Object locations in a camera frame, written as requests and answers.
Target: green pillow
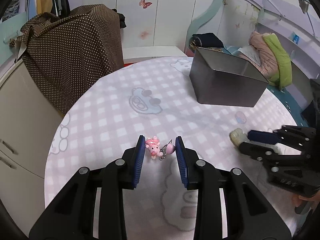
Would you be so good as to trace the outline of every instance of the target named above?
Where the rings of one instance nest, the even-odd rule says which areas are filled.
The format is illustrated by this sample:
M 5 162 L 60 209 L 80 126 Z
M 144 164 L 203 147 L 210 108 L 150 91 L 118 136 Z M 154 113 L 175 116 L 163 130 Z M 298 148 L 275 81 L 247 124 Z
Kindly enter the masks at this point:
M 270 35 L 263 35 L 263 40 L 272 50 L 276 57 L 279 66 L 279 73 L 275 74 L 269 79 L 269 82 L 274 83 L 281 90 L 292 83 L 292 69 L 291 60 L 288 53 L 281 46 L 278 37 L 272 33 Z

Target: butterfly sticker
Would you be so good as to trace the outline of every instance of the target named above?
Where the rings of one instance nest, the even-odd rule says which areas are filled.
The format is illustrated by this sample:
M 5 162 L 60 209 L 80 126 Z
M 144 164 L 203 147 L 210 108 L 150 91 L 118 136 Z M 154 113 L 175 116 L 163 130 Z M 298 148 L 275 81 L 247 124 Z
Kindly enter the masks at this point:
M 150 35 L 149 32 L 144 31 L 144 32 L 142 32 L 142 33 L 140 34 L 140 38 L 141 38 L 142 40 L 145 40 L 149 35 Z
M 150 6 L 152 3 L 151 2 L 146 2 L 146 0 L 141 0 L 139 2 L 139 6 L 143 6 L 144 9 L 146 9 L 148 6 Z

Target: pink charm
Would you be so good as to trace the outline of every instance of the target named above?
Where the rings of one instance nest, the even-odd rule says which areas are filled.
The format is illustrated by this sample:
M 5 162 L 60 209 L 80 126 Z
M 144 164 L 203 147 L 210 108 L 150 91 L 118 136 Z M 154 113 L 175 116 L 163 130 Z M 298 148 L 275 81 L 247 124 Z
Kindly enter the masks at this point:
M 176 147 L 171 143 L 168 143 L 165 149 L 165 154 L 173 154 L 175 150 L 176 150 Z
M 151 159 L 155 160 L 156 156 L 162 157 L 163 153 L 160 152 L 160 141 L 154 136 L 152 139 L 147 138 L 146 140 L 146 148 L 149 150 L 151 154 Z

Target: checkered bedsheet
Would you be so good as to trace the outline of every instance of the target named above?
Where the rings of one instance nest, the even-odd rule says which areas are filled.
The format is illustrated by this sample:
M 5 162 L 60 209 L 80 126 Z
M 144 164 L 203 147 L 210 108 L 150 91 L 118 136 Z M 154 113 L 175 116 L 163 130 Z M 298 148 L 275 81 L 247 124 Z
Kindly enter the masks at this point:
M 241 168 L 293 233 L 299 216 L 291 194 L 268 184 L 261 163 L 239 154 L 228 136 L 238 127 L 248 132 L 296 125 L 293 118 L 268 90 L 254 108 L 199 104 L 188 76 L 191 64 L 188 57 L 153 59 L 100 78 L 54 136 L 45 169 L 46 206 L 80 167 L 105 167 L 134 147 L 139 135 L 158 136 L 161 147 L 182 136 L 187 148 L 216 168 Z M 146 151 L 137 189 L 124 190 L 128 239 L 193 239 L 196 201 L 197 191 L 187 192 L 181 183 L 175 154 L 160 161 Z

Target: folded clothes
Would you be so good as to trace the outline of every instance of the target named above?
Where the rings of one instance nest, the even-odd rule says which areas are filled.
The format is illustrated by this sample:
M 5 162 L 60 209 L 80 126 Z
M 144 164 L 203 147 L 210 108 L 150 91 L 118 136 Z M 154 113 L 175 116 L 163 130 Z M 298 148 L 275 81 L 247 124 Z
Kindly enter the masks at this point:
M 195 47 L 223 48 L 222 41 L 213 33 L 193 34 L 189 43 L 193 43 Z
M 238 51 L 246 55 L 250 60 L 252 60 L 258 66 L 261 66 L 261 59 L 259 56 L 259 52 L 256 50 L 254 46 L 252 45 L 244 46 L 242 48 L 239 48 Z

